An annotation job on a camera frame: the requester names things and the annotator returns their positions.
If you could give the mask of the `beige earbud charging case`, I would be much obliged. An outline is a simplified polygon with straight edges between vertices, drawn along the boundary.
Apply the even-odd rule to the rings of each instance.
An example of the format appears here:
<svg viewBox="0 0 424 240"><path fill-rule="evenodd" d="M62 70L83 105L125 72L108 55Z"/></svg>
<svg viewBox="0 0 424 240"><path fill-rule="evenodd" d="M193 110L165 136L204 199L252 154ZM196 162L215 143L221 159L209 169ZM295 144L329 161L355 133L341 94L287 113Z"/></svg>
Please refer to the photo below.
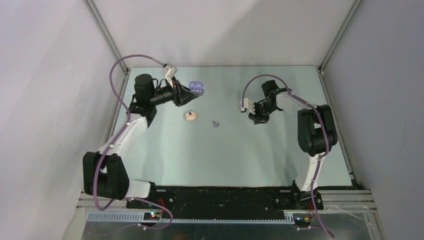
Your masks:
<svg viewBox="0 0 424 240"><path fill-rule="evenodd" d="M193 121L197 118L197 114L194 111L188 111L184 115L187 121Z"/></svg>

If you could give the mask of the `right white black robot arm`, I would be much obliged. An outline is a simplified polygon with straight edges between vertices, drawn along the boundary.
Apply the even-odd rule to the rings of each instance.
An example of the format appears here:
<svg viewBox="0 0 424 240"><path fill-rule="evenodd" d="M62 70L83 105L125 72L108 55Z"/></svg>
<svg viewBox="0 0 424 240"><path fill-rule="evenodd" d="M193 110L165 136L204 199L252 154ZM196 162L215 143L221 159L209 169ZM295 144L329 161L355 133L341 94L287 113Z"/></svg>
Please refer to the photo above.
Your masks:
<svg viewBox="0 0 424 240"><path fill-rule="evenodd" d="M312 104L293 94L290 88L278 87L275 80L264 82L261 89L264 99L253 102L244 97L240 110L248 112L255 125L266 124L276 111L290 111L297 115L297 142L308 155L308 160L293 180L290 201L295 208L304 209L317 200L323 161L338 142L332 109L327 104Z"/></svg>

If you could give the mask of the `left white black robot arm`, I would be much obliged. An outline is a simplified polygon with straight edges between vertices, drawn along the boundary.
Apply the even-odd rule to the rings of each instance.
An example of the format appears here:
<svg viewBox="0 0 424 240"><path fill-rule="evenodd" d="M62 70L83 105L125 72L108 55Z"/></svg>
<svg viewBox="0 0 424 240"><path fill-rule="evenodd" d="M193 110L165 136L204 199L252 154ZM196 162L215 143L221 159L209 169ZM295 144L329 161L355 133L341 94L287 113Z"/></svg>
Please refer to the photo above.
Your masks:
<svg viewBox="0 0 424 240"><path fill-rule="evenodd" d="M83 156L86 194L114 200L138 198L145 208L156 206L158 194L151 190L153 183L131 177L125 166L126 157L136 139L152 124L158 105L172 102L181 107L202 96L205 90L200 81L190 81L188 86L175 77L167 80L165 86L154 84L155 81L146 73L135 78L135 93L121 129L99 150Z"/></svg>

